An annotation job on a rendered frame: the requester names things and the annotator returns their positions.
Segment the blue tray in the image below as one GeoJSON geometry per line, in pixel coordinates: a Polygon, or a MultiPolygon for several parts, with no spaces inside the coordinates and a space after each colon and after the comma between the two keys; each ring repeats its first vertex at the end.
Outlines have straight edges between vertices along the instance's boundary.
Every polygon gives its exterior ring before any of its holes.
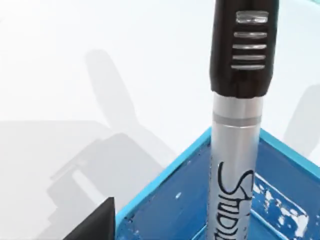
{"type": "MultiPolygon", "coordinates": [[[[205,240],[206,130],[116,215],[115,240],[205,240]]],[[[262,130],[248,240],[320,240],[320,167],[262,130]]]]}

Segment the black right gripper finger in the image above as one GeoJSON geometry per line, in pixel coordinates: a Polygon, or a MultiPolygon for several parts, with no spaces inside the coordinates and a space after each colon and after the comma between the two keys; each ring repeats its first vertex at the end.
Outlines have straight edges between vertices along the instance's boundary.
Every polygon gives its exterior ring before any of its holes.
{"type": "Polygon", "coordinates": [[[63,240],[115,240],[115,198],[108,197],[63,240]]]}

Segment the silver marker with black cap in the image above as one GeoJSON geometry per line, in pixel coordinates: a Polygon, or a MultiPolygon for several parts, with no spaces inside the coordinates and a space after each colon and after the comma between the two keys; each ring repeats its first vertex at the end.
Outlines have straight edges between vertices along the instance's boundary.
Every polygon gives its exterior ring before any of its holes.
{"type": "Polygon", "coordinates": [[[247,240],[263,98],[274,71],[279,0],[215,0],[205,240],[247,240]]]}

